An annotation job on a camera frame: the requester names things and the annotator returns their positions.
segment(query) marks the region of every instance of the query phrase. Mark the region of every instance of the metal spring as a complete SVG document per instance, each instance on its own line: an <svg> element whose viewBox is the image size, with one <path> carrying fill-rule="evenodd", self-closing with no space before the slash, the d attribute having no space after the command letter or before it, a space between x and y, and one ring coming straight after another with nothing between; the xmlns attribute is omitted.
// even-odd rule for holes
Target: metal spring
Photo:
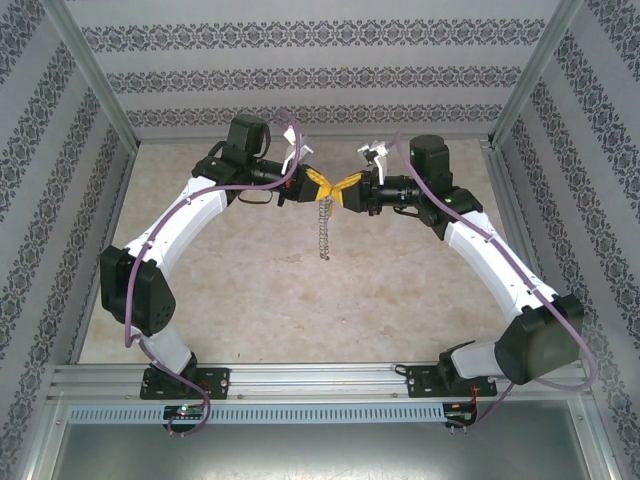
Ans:
<svg viewBox="0 0 640 480"><path fill-rule="evenodd" d="M322 260L329 260L329 217L331 216L331 203L330 197L325 197L318 202L318 247L320 247L320 258Z"/></svg>

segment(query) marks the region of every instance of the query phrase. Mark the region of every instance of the striped wall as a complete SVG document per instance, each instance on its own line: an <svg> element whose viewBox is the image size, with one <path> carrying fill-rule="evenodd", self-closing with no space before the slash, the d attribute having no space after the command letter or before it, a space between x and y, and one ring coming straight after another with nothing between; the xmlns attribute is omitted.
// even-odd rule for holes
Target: striped wall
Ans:
<svg viewBox="0 0 640 480"><path fill-rule="evenodd" d="M0 478L20 470L117 217L129 153L37 0L0 2Z"/></svg>
<svg viewBox="0 0 640 480"><path fill-rule="evenodd" d="M558 0L74 0L142 140L290 109L311 135L492 130Z"/></svg>
<svg viewBox="0 0 640 480"><path fill-rule="evenodd" d="M584 2L501 145L545 278L585 305L594 393L640 477L640 2Z"/></svg>

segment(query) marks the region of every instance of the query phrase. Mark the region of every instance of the beige floor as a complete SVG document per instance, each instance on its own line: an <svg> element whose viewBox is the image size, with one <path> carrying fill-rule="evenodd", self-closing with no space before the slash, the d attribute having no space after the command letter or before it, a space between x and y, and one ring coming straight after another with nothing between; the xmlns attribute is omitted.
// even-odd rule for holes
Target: beige floor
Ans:
<svg viewBox="0 0 640 480"><path fill-rule="evenodd" d="M476 141L447 142L455 183L502 231ZM281 160L284 144L268 158ZM358 143L317 143L309 162L336 182L364 167ZM210 145L143 145L114 245L138 236L179 194ZM405 173L395 152L390 174ZM335 208L331 260L318 257L318 204L234 202L183 254L170 285L175 322L201 362L436 360L458 343L499 336L493 297L455 252L419 221ZM83 363L146 363L98 304Z"/></svg>

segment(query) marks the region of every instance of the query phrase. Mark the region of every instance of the purple cable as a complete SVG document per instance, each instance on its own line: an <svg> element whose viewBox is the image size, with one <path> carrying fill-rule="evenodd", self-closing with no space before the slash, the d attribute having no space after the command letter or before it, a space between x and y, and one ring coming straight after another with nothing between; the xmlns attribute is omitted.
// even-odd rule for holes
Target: purple cable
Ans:
<svg viewBox="0 0 640 480"><path fill-rule="evenodd" d="M206 413L202 416L202 420L200 420L200 422L198 422L193 428L187 430L186 432L180 432L180 436L184 438L187 435L191 435L193 433L196 433L198 430L200 430L205 425L205 423L207 423L207 420L209 419L209 416L211 414L211 399L209 398L209 395L207 394L207 392L203 388L200 388L195 383L192 383L189 380L187 380L186 378L181 377L177 373L172 372L166 365L164 365L162 362L160 362L160 360L158 360L151 353L151 351L147 348L147 346L144 344L144 342L140 338L140 335L134 335L133 339L134 340L138 340L140 342L139 343L140 350L142 350L142 352L149 358L149 360L151 360L151 364L152 365L154 365L155 367L159 368L160 370L162 370L167 375L170 375L171 377L173 377L176 380L184 383L186 386L188 386L189 388L192 388L193 390L198 392L200 395L202 395L202 401L203 401L204 405L206 406ZM174 433L177 433L171 428L171 425L173 425L173 422L174 422L174 420L176 418L178 418L178 417L171 417L169 419L169 423L167 423L167 430L169 431L169 435L173 435Z"/></svg>
<svg viewBox="0 0 640 480"><path fill-rule="evenodd" d="M514 270L514 272L518 274L518 276L524 282L527 288L529 288L531 292L533 292L536 298L547 308L547 310L551 312L551 314L556 318L556 320L558 320L558 322L560 322L560 324L567 330L567 332L569 332L569 335L571 335L571 337L576 341L576 343L580 347L580 350L583 351L585 357L587 358L587 363L589 364L589 377L581 385L560 385L560 384L550 382L548 380L544 380L541 378L536 379L536 381L538 383L541 383L542 385L546 385L547 387L552 387L558 390L564 390L568 392L578 392L578 391L588 390L589 388L591 388L593 383L596 381L596 378L598 375L598 367L596 366L596 361L595 361L595 358L593 357L593 353L591 353L591 350L589 349L585 341L582 339L580 334L576 331L576 329L573 328L573 326L551 304L551 302L549 302L540 292L538 292L533 282L531 282L531 279L529 278L529 276L522 271L520 266L516 263L516 261L509 254L509 252L499 242L495 241L495 239L491 234L489 234L488 232L485 232L480 227L474 225L469 220L464 218L462 215L458 214L458 212L449 208L445 203L441 202L440 199L436 197L431 190L429 190L429 187L427 187L427 185L422 181L422 178L420 178L420 175L418 175L418 172L416 172L416 170L413 168L413 165L411 165L411 159L407 155L407 152L404 149L404 145L401 142L400 132L396 134L396 138L394 142L395 142L396 148L398 149L398 153L400 154L400 157L402 158L402 161L404 162L404 164L407 166L407 169L411 173L411 176L416 181L420 189L424 192L424 194L429 198L429 200L431 200L431 202L434 205L436 205L439 209L441 209L447 215L451 216L452 218L455 218L459 222L462 222L463 225L469 227L471 230L476 232L478 235L484 238L485 241L491 243L504 257L504 259L507 261L509 266ZM493 409L495 409L495 407L499 405L503 399L504 398L501 397Z"/></svg>
<svg viewBox="0 0 640 480"><path fill-rule="evenodd" d="M288 121L284 122L282 120L282 118L281 118L282 116L286 117L286 119ZM158 222L156 227L149 234L149 237L145 241L142 249L140 250L140 253L138 253L138 256L136 257L136 260L133 263L133 267L131 268L131 273L129 275L129 282L127 284L127 301L126 301L126 304L125 304L125 320L124 320L124 344L125 344L125 346L127 348L130 348L131 345L133 344L133 340L135 338L138 338L139 341L140 341L140 348L145 353L145 355L147 357L149 357L149 359L153 362L153 364L156 367L158 367L160 370L162 370L163 372L167 373L168 375L171 375L173 378L175 378L175 379L179 380L180 382L184 383L188 387L193 388L194 390L196 390L198 393L200 393L203 396L203 399L204 399L204 401L205 401L205 403L207 405L207 415L203 416L203 418L200 421L200 423L198 423L191 430L189 430L188 432L182 433L181 434L182 437L184 437L186 435L190 435L192 433L195 433L200 428L202 428L202 426L206 423L206 421L207 421L207 419L209 417L209 411L211 410L211 400L209 399L209 396L207 395L207 393L203 389L201 389L197 385L194 385L189 380L181 377L177 373L172 372L167 366L165 366L157 358L155 358L155 356L144 346L144 342L142 341L142 339L140 338L139 335L136 335L134 337L131 336L131 323L132 323L132 319L133 319L133 294L134 294L134 288L135 288L135 279L136 279L136 277L138 275L138 270L140 269L140 264L142 263L142 259L146 255L147 251L149 251L149 249L152 248L152 242L158 236L158 234L160 233L162 228L171 219L171 217L173 217L185 205L189 205L196 198L201 197L202 195L206 195L207 193L211 193L211 192L226 191L226 190L271 190L272 188L279 187L280 185L284 184L285 182L287 182L291 178L291 176L293 175L293 172L295 172L296 168L298 168L298 163L300 162L300 156L301 156L302 136L300 134L300 129L298 127L298 122L296 122L296 119L287 110L278 110L274 115L274 123L278 124L283 129L286 129L287 125L291 125L291 127L293 128L293 132L295 134L295 138L296 138L295 157L293 159L293 164L291 165L291 167L289 168L287 173L280 180L272 182L272 183L268 183L268 184L265 184L265 185L215 185L213 187L204 188L204 189L202 189L202 190L200 190L198 192L193 193L189 197L184 198L183 200L178 202L176 205L174 205L173 208L171 208L171 210L169 210L160 219L160 221ZM173 430L171 430L172 421L173 421L173 419L171 419L169 421L169 425L168 425L169 433L171 433L171 434L174 433Z"/></svg>

